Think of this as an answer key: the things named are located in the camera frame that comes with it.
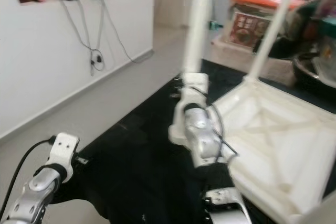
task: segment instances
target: black wire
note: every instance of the black wire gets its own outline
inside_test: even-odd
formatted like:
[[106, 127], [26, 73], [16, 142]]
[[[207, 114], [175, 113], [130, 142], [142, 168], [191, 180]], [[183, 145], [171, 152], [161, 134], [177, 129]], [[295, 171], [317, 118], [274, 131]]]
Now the black wire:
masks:
[[111, 15], [110, 15], [109, 10], [108, 10], [108, 8], [107, 8], [107, 5], [106, 5], [106, 3], [105, 3], [105, 0], [101, 0], [101, 2], [102, 2], [102, 4], [104, 5], [105, 11], [106, 11], [106, 13], [107, 13], [107, 18], [109, 19], [109, 21], [110, 21], [110, 23], [111, 23], [111, 26], [112, 26], [112, 28], [113, 28], [113, 30], [114, 30], [114, 33], [115, 33], [115, 35], [116, 35], [116, 37], [117, 37], [117, 40], [118, 40], [118, 42], [120, 43], [120, 45], [121, 45], [121, 47], [122, 47], [122, 50], [124, 51], [125, 55], [126, 55], [127, 58], [129, 58], [133, 63], [140, 64], [140, 62], [136, 62], [136, 61], [134, 61], [134, 60], [129, 56], [129, 54], [127, 53], [124, 44], [121, 42], [121, 39], [120, 39], [119, 34], [118, 34], [118, 31], [117, 31], [117, 29], [116, 29], [116, 27], [115, 27], [115, 25], [114, 25], [114, 23], [113, 23], [113, 21], [112, 21], [112, 18], [111, 18]]
[[9, 197], [11, 195], [11, 192], [13, 190], [13, 186], [15, 184], [15, 180], [17, 178], [17, 175], [18, 173], [20, 172], [20, 169], [24, 163], [24, 161], [26, 160], [27, 156], [33, 151], [33, 149], [35, 149], [37, 146], [39, 146], [40, 144], [44, 144], [44, 143], [48, 143], [50, 140], [43, 140], [41, 142], [38, 142], [36, 144], [34, 144], [31, 148], [29, 148], [29, 150], [25, 153], [25, 155], [22, 157], [20, 163], [18, 164], [16, 170], [15, 170], [15, 173], [12, 177], [12, 180], [10, 181], [10, 184], [9, 184], [9, 187], [8, 187], [8, 190], [7, 190], [7, 193], [6, 193], [6, 196], [5, 196], [5, 199], [4, 199], [4, 202], [2, 204], [2, 207], [1, 207], [1, 211], [0, 211], [0, 220], [2, 219], [3, 215], [4, 215], [4, 212], [5, 212], [5, 209], [6, 209], [6, 206], [7, 206], [7, 203], [8, 203], [8, 200], [9, 200]]
[[[201, 95], [205, 96], [205, 98], [207, 98], [207, 94], [204, 93], [202, 90], [200, 90], [200, 89], [198, 89], [198, 88], [196, 88], [196, 87], [189, 87], [189, 88], [191, 88], [191, 89], [197, 91], [197, 92], [200, 93]], [[222, 147], [223, 147], [223, 144], [225, 144], [225, 145], [226, 145], [227, 147], [229, 147], [229, 149], [234, 153], [234, 155], [233, 155], [232, 157], [230, 157], [230, 158], [227, 160], [227, 164], [229, 165], [230, 162], [231, 162], [231, 160], [232, 160], [234, 157], [238, 156], [238, 153], [235, 151], [235, 149], [233, 149], [233, 147], [232, 147], [231, 145], [229, 145], [229, 143], [227, 143], [227, 142], [224, 140], [224, 138], [225, 138], [225, 135], [224, 135], [224, 134], [225, 134], [225, 131], [224, 131], [224, 124], [223, 124], [222, 117], [220, 116], [220, 113], [219, 113], [217, 107], [216, 107], [213, 103], [211, 103], [211, 104], [207, 104], [207, 105], [213, 108], [213, 110], [214, 110], [214, 112], [215, 112], [215, 114], [216, 114], [216, 117], [218, 118], [218, 122], [219, 122], [219, 126], [220, 126], [220, 133], [218, 133], [218, 132], [214, 129], [214, 132], [216, 133], [216, 135], [217, 135], [217, 136], [219, 137], [219, 139], [221, 140], [221, 146], [220, 146], [219, 151], [218, 151], [218, 154], [217, 154], [217, 156], [216, 156], [215, 163], [218, 163], [218, 160], [219, 160], [219, 158], [220, 158], [220, 156], [221, 156], [221, 154], [222, 154]]]

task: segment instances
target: white wall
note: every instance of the white wall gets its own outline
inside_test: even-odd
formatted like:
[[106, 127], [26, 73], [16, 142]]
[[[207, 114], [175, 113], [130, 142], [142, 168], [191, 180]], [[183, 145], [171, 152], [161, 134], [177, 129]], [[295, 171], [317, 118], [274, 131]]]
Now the white wall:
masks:
[[[168, 36], [168, 33], [163, 31], [162, 35]], [[155, 48], [156, 53], [150, 59], [126, 67], [20, 135], [0, 144], [0, 202], [4, 199], [17, 164], [34, 143], [53, 134], [67, 132], [79, 136], [80, 150], [177, 75], [182, 62], [184, 39], [178, 37], [176, 41], [172, 46], [161, 44], [160, 48]], [[24, 182], [46, 162], [49, 152], [49, 146], [40, 146], [28, 157], [19, 173], [9, 206], [21, 193]], [[43, 223], [108, 222], [98, 216], [90, 203], [73, 200], [48, 207]]]
[[[96, 46], [99, 0], [81, 0]], [[128, 54], [152, 49], [153, 0], [106, 0]], [[67, 2], [85, 39], [78, 5]], [[21, 5], [0, 0], [0, 138], [67, 96], [129, 62], [105, 19], [101, 51], [106, 70], [90, 75], [89, 52], [79, 44], [59, 0]]]

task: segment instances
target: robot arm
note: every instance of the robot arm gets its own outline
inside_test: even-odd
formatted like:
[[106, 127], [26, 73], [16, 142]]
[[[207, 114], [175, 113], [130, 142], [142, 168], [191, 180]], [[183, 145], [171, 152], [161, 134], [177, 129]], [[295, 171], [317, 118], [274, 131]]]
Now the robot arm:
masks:
[[2, 224], [41, 223], [45, 209], [60, 184], [73, 175], [71, 160], [79, 139], [66, 133], [57, 135], [50, 157], [36, 175], [25, 184], [21, 196], [12, 205], [7, 220]]
[[191, 151], [196, 169], [207, 175], [204, 192], [206, 218], [214, 224], [251, 224], [242, 196], [229, 173], [227, 156], [235, 151], [223, 144], [207, 110], [208, 76], [199, 73], [203, 44], [207, 38], [212, 0], [193, 0], [191, 27], [187, 37], [181, 99], [169, 128], [170, 140]]

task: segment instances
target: black mat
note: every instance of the black mat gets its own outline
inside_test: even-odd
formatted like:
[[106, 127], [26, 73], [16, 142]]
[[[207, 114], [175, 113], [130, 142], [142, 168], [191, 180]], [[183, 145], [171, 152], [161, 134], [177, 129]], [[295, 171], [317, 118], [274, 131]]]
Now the black mat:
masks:
[[[209, 75], [210, 102], [241, 83], [245, 75], [209, 61], [203, 61], [202, 71]], [[265, 82], [336, 112], [336, 104], [328, 98], [311, 95], [301, 87], [288, 89]], [[90, 160], [89, 165], [76, 166], [54, 203], [88, 200], [113, 224], [199, 223], [202, 182], [194, 174], [189, 151], [167, 138], [177, 103], [170, 98], [172, 86], [173, 82], [167, 83], [82, 150], [80, 155]], [[333, 171], [326, 194], [335, 189], [335, 181]], [[253, 223], [273, 223], [248, 201], [247, 206]]]

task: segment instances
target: black cable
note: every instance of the black cable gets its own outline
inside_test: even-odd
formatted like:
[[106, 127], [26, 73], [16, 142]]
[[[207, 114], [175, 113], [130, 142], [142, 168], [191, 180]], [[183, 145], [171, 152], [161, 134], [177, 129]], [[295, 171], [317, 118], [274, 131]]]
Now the black cable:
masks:
[[96, 69], [97, 71], [101, 72], [105, 68], [105, 61], [104, 61], [103, 54], [101, 53], [101, 51], [99, 49], [92, 49], [92, 55], [93, 55], [94, 52], [98, 53], [97, 62], [102, 63], [102, 67], [97, 68], [96, 64], [91, 64], [91, 66], [94, 67], [94, 69]]
[[[198, 93], [200, 93], [201, 95], [205, 96], [205, 98], [207, 98], [207, 94], [204, 93], [202, 90], [196, 88], [196, 87], [189, 87], [195, 91], [197, 91]], [[215, 163], [218, 163], [218, 160], [222, 154], [222, 147], [223, 147], [223, 144], [225, 144], [227, 147], [229, 147], [229, 149], [234, 153], [234, 155], [232, 157], [230, 157], [228, 160], [227, 160], [227, 164], [229, 165], [229, 162], [231, 162], [231, 160], [238, 156], [238, 153], [235, 151], [235, 149], [233, 149], [233, 147], [231, 145], [229, 145], [229, 143], [227, 143], [224, 138], [225, 138], [225, 131], [224, 131], [224, 124], [223, 124], [223, 121], [222, 121], [222, 117], [220, 116], [220, 113], [217, 109], [217, 107], [213, 104], [213, 103], [210, 103], [208, 104], [208, 106], [212, 107], [215, 114], [216, 114], [216, 117], [218, 118], [218, 123], [219, 123], [219, 126], [220, 126], [220, 133], [218, 133], [215, 129], [214, 129], [214, 132], [216, 133], [216, 135], [219, 137], [219, 139], [221, 140], [221, 146], [219, 148], [219, 151], [218, 151], [218, 154], [217, 154], [217, 157], [215, 159]]]
[[9, 197], [11, 195], [11, 192], [13, 190], [13, 186], [15, 184], [15, 180], [17, 178], [17, 175], [18, 173], [20, 172], [20, 169], [24, 163], [24, 161], [26, 160], [26, 158], [28, 157], [28, 155], [36, 148], [38, 147], [39, 145], [41, 144], [44, 144], [44, 143], [52, 143], [51, 142], [51, 139], [48, 139], [48, 140], [43, 140], [41, 142], [38, 142], [36, 144], [34, 144], [31, 148], [29, 148], [29, 150], [25, 153], [25, 155], [22, 157], [20, 163], [18, 164], [15, 172], [14, 172], [14, 175], [12, 177], [12, 180], [10, 181], [10, 184], [9, 184], [9, 187], [8, 187], [8, 190], [7, 190], [7, 193], [6, 193], [6, 196], [5, 196], [5, 199], [4, 199], [4, 202], [2, 204], [2, 207], [1, 207], [1, 211], [0, 211], [0, 220], [2, 219], [3, 215], [4, 215], [4, 212], [5, 212], [5, 209], [6, 209], [6, 206], [7, 206], [7, 203], [8, 203], [8, 200], [9, 200]]

